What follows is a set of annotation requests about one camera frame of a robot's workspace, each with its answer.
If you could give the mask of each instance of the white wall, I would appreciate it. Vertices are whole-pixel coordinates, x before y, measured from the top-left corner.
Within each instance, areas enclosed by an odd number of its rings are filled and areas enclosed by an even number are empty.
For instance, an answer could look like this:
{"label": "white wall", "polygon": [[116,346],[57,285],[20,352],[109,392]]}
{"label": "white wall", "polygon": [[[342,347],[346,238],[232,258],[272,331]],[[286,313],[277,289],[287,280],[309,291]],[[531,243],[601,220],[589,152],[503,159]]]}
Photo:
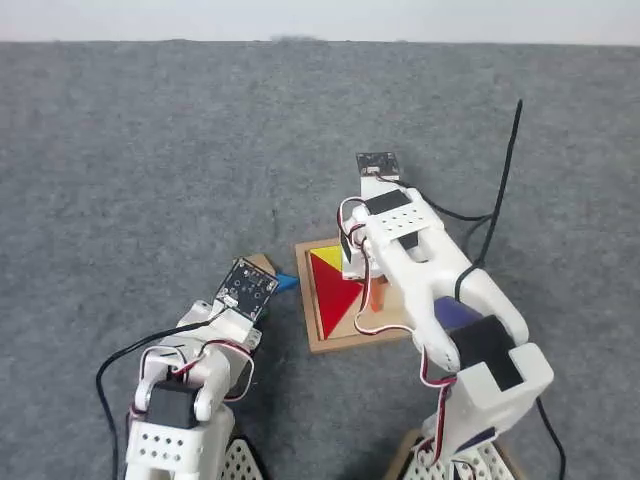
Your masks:
{"label": "white wall", "polygon": [[640,45],[640,0],[0,0],[0,40]]}

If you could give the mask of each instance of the red triangle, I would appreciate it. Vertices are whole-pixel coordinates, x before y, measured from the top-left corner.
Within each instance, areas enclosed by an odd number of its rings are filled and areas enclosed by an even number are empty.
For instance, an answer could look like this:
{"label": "red triangle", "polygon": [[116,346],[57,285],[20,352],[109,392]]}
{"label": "red triangle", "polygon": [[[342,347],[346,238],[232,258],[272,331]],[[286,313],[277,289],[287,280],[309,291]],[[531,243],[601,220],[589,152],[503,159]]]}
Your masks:
{"label": "red triangle", "polygon": [[353,280],[344,280],[342,272],[313,253],[310,256],[322,319],[322,331],[324,338],[327,338],[360,295],[362,285]]}

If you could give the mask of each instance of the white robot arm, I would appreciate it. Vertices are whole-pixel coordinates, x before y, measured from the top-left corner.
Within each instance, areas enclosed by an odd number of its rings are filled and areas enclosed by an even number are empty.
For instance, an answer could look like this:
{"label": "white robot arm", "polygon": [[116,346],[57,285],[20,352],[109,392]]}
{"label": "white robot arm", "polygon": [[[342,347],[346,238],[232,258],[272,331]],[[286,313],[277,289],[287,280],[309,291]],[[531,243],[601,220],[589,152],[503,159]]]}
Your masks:
{"label": "white robot arm", "polygon": [[[363,278],[368,270],[366,280],[383,275],[402,293],[405,323],[423,355],[421,379],[441,389],[440,408],[423,425],[421,446],[434,445],[418,454],[424,465],[446,461],[511,428],[551,383],[553,371],[528,342],[522,315],[484,270],[468,274],[453,298],[471,262],[420,192],[398,182],[395,156],[359,154],[358,163],[360,205],[341,225],[348,232],[342,235],[343,275]],[[438,302],[450,310],[471,307],[476,317],[462,323],[438,318]],[[429,360],[451,375],[428,380]]]}
{"label": "white robot arm", "polygon": [[[239,400],[253,375],[253,328],[277,280],[244,259],[236,262],[213,305],[198,301],[178,327],[209,325],[164,338],[147,348],[131,408],[127,480],[217,480],[234,416],[225,402]],[[247,363],[240,395],[229,396]]]}

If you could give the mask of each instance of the circuit board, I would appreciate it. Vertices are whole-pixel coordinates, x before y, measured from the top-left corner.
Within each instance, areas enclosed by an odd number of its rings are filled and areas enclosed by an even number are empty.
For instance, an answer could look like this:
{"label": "circuit board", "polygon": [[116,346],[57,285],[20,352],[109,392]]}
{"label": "circuit board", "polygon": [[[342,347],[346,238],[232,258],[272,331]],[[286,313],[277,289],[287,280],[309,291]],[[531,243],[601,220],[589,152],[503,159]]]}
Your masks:
{"label": "circuit board", "polygon": [[382,177],[400,175],[400,167],[393,152],[358,153],[358,170],[361,177]]}
{"label": "circuit board", "polygon": [[239,258],[220,285],[216,299],[255,322],[277,286],[276,277],[248,260]]}

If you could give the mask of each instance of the wooden base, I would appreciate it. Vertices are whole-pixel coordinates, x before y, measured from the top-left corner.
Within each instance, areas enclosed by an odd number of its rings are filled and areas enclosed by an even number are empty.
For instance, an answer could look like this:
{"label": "wooden base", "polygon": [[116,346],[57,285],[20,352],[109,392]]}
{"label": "wooden base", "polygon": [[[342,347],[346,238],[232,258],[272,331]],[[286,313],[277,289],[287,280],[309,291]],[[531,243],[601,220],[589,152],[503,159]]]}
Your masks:
{"label": "wooden base", "polygon": [[[353,318],[360,304],[360,298],[358,298],[347,310],[328,338],[324,338],[309,251],[335,245],[338,245],[337,238],[300,243],[295,246],[300,289],[302,290],[302,303],[311,352],[329,352],[407,337],[408,333],[403,331],[388,331],[375,336],[359,334],[353,326]],[[388,285],[385,285],[384,288],[379,288],[379,292],[379,297],[383,298],[377,299],[377,303],[381,305],[376,305],[376,307],[381,307],[381,309],[374,312],[370,307],[367,307],[367,311],[359,319],[362,327],[377,328],[391,323],[405,324],[404,307],[400,293]]]}

